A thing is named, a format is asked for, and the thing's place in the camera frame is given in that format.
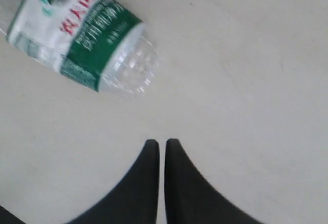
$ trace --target plastic water bottle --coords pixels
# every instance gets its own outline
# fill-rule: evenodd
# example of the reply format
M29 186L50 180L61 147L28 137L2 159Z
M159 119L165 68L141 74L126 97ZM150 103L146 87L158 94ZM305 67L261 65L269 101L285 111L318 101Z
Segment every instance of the plastic water bottle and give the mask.
M8 43L96 91L136 94L158 67L145 24L115 0L0 0Z

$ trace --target white floor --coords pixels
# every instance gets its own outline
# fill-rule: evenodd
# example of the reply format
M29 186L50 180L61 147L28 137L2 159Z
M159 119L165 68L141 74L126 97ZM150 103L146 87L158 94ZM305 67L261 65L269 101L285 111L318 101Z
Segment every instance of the white floor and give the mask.
M163 162L178 137L257 219L326 224L327 0L119 1L161 56L136 101L75 84L1 39L0 205L27 224L63 223L115 186L146 138Z

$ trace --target clear plastic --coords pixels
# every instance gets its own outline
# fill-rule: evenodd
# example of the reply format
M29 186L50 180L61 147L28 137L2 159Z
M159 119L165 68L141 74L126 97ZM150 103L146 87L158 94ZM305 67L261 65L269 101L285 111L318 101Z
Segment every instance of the clear plastic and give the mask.
M0 33L6 35L22 0L0 0ZM99 91L143 93L158 68L158 54L144 31L127 35L101 75Z

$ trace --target bottle label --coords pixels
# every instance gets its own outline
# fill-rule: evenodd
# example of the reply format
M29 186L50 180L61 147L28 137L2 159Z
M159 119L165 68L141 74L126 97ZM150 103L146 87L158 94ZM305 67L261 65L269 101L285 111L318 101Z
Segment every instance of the bottle label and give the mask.
M115 50L139 23L115 0L23 0L7 40L55 72L98 91Z

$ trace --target green label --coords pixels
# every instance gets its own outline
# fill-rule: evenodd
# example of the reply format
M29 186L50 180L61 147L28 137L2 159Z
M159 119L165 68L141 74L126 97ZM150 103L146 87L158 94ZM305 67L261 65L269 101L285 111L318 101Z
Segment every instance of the green label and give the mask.
M61 74L98 91L107 62L128 32L140 22L115 0L100 0L74 38Z

